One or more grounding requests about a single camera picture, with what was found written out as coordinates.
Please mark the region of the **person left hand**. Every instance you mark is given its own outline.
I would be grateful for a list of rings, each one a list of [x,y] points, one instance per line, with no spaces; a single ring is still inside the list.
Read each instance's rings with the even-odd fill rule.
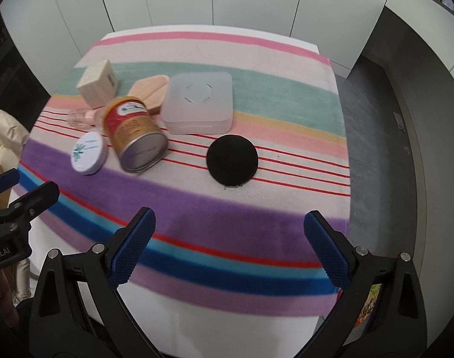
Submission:
[[[18,312],[13,305],[10,284],[3,270],[0,270],[0,316],[9,327],[14,327],[18,324]]]

